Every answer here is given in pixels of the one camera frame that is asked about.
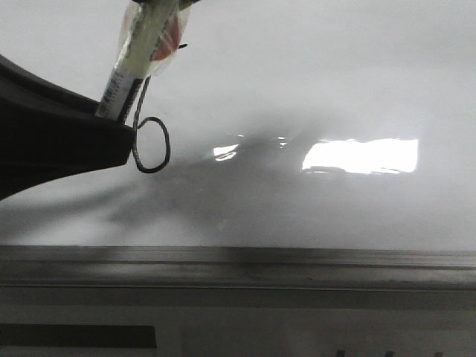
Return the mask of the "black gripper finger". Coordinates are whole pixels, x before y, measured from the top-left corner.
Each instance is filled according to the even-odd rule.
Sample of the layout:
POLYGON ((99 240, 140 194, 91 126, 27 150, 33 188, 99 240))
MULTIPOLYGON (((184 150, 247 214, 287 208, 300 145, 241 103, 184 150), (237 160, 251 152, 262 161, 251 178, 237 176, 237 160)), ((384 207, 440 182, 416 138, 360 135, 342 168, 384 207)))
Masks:
POLYGON ((132 128, 96 118, 97 101, 1 58, 1 197, 124 165, 132 128))

